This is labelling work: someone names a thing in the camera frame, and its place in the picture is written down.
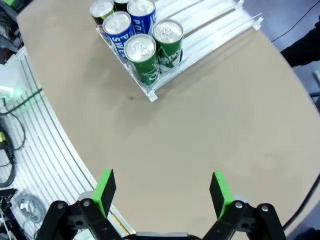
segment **green can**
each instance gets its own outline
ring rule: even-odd
[[[124,54],[135,76],[147,86],[152,85],[160,75],[156,49],[155,40],[146,34],[134,35],[124,45]]]
[[[165,73],[181,62],[184,29],[177,21],[163,19],[153,26],[152,35],[160,71]]]
[[[114,13],[113,0],[96,0],[90,7],[90,14],[98,26],[102,26],[104,20]]]

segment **table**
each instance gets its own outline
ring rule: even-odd
[[[245,32],[150,103],[98,36],[90,4],[35,0],[17,19],[35,72],[87,168],[96,180],[114,169],[113,203],[131,226],[203,236],[216,220],[213,171],[225,172],[231,190],[251,205],[273,204],[284,224],[319,174],[320,119],[266,37]]]

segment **beige tabletop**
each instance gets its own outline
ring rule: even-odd
[[[130,225],[202,237],[217,219],[213,171],[223,171],[233,193],[252,206],[273,204],[284,224],[319,173],[320,118],[266,37],[245,32],[150,103],[98,36],[90,5],[35,0],[18,23],[80,157],[96,180],[114,169],[113,203]]]

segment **blue can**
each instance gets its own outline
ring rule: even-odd
[[[152,0],[132,0],[127,5],[136,34],[152,36],[152,28],[157,21],[156,5]]]
[[[103,21],[102,27],[119,56],[126,60],[125,43],[135,35],[130,15],[125,11],[116,11]]]

